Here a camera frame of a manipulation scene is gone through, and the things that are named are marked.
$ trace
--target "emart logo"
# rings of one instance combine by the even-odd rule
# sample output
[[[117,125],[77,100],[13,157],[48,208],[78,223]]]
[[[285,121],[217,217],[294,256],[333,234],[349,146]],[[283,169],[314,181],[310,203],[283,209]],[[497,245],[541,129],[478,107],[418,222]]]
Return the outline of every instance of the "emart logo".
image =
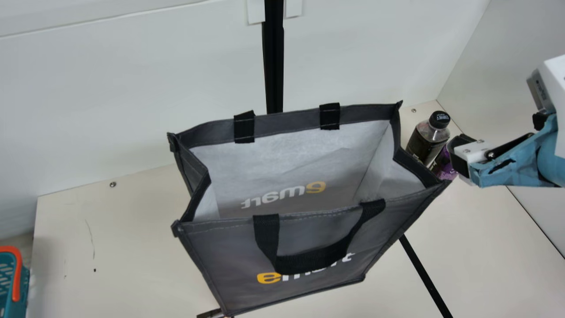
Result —
[[[355,253],[348,253],[347,255],[345,255],[345,257],[343,259],[341,259],[341,262],[346,263],[348,261],[351,261],[351,257],[353,255],[355,255]],[[339,262],[340,261],[337,261],[337,262],[333,263],[332,265],[330,265],[330,267],[313,270],[312,272],[306,272],[304,274],[292,275],[292,280],[295,281],[295,280],[299,279],[301,275],[308,276],[308,275],[311,275],[313,273],[319,273],[322,270],[326,270],[328,268],[335,267],[335,266],[337,266],[337,264]],[[277,283],[277,282],[281,282],[281,281],[282,282],[288,282],[288,281],[290,281],[290,278],[291,278],[291,276],[289,276],[289,275],[281,275],[279,273],[261,273],[261,274],[257,275],[257,281],[259,283],[262,283],[262,284],[272,284],[272,283]]]
[[[323,181],[316,181],[309,183],[305,186],[295,186],[286,189],[282,189],[279,192],[273,191],[264,194],[263,196],[254,197],[253,199],[247,199],[241,203],[242,209],[247,209],[251,207],[251,203],[254,203],[256,207],[260,206],[261,203],[273,203],[277,200],[282,200],[286,197],[294,197],[294,196],[301,196],[304,193],[307,194],[314,194],[314,193],[321,193],[325,190],[325,182]]]

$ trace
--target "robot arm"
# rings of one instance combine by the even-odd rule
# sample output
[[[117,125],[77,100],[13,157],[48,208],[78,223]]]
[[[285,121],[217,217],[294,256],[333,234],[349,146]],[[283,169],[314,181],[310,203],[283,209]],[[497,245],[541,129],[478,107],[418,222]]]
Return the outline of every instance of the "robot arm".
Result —
[[[528,85],[539,110],[533,116],[539,132],[496,148],[457,136],[449,152],[463,179],[479,187],[565,187],[565,134],[558,129],[558,121],[565,122],[565,55],[544,62]]]

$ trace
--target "orange basket handle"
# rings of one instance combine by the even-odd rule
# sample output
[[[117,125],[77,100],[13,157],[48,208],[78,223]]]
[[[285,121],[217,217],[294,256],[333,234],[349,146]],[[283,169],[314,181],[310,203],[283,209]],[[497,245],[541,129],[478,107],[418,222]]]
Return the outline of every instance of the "orange basket handle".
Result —
[[[0,246],[0,253],[12,253],[16,256],[16,268],[14,269],[14,284],[12,286],[12,301],[20,301],[20,280],[21,280],[21,254],[20,250],[14,246]]]

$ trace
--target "gray tote bag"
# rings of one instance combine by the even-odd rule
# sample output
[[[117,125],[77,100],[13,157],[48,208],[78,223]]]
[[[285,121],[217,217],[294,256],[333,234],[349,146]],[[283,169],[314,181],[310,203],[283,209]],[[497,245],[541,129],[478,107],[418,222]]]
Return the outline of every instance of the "gray tote bag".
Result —
[[[401,103],[168,134],[191,194],[172,231],[224,315],[363,281],[447,187],[400,148]]]

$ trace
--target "black bottle cap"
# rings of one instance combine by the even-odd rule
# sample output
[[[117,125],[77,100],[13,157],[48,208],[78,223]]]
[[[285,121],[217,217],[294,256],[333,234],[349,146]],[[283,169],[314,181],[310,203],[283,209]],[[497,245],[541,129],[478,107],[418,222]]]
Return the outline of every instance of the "black bottle cap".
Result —
[[[429,125],[436,129],[444,129],[449,125],[451,118],[444,111],[434,111],[429,117]]]

